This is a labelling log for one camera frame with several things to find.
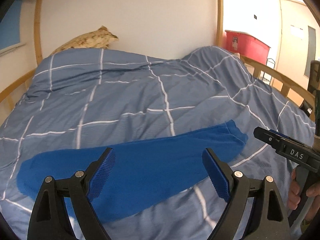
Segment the white wall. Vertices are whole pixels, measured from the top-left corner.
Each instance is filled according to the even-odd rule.
[[[26,44],[0,55],[0,92],[37,66],[33,41],[35,5],[35,0],[23,0],[21,6],[20,41]],[[23,90],[19,89],[12,95],[14,102],[19,100],[22,93]],[[0,125],[9,113],[7,103],[0,103]]]
[[[110,49],[166,59],[182,57],[213,44],[217,0],[43,0],[43,57],[101,25],[119,37]]]
[[[281,33],[279,0],[224,0],[223,20],[224,30],[249,33],[270,46],[268,57],[276,60]]]

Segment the red plastic container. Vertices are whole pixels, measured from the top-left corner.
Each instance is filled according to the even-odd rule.
[[[248,33],[227,31],[225,49],[239,52],[262,64],[267,63],[270,47]]]

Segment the door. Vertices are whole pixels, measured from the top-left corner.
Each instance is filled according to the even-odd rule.
[[[280,0],[280,8],[282,35],[276,70],[307,89],[309,75],[305,73],[310,69],[308,63],[320,57],[320,28],[303,3]],[[274,79],[272,86],[281,90],[282,83]],[[303,101],[293,90],[289,91],[288,97],[298,106]]]

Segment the window sill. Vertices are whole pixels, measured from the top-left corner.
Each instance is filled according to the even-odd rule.
[[[6,47],[4,49],[0,49],[0,57],[9,53],[9,52],[12,52],[13,50],[21,47],[21,46],[24,46],[25,44],[27,44],[26,42],[19,42],[17,44],[14,44],[12,46],[9,46],[9,47]]]

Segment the beige door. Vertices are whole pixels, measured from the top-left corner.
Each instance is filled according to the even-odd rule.
[[[320,28],[308,7],[301,2],[280,0],[282,35],[276,70],[293,81],[308,88],[309,78],[305,76],[308,56],[309,27],[316,30],[316,59],[320,57]],[[281,90],[282,83],[273,80],[272,86]],[[293,90],[288,97],[298,106],[303,98]]]

